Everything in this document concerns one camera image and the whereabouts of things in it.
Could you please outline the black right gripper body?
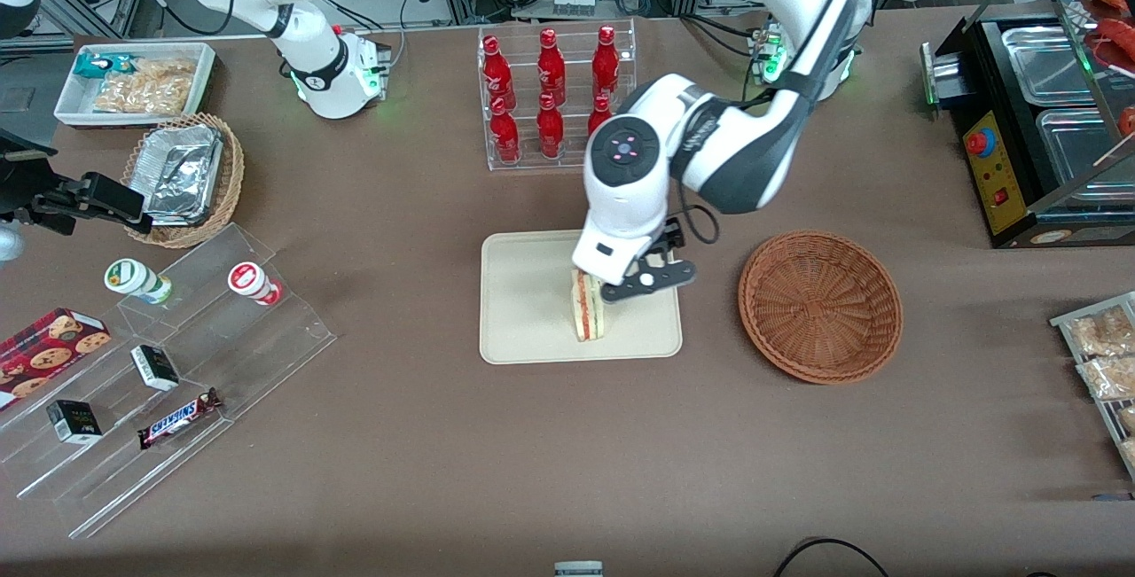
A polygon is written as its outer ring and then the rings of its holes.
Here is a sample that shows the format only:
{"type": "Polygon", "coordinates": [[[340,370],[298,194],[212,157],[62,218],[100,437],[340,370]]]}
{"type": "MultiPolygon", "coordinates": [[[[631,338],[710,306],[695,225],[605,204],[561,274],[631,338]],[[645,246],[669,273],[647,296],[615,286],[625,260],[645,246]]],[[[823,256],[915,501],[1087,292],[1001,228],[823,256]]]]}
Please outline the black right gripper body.
{"type": "Polygon", "coordinates": [[[49,162],[57,153],[1,129],[1,206],[27,206],[33,198],[57,189],[58,178],[49,162]]]}

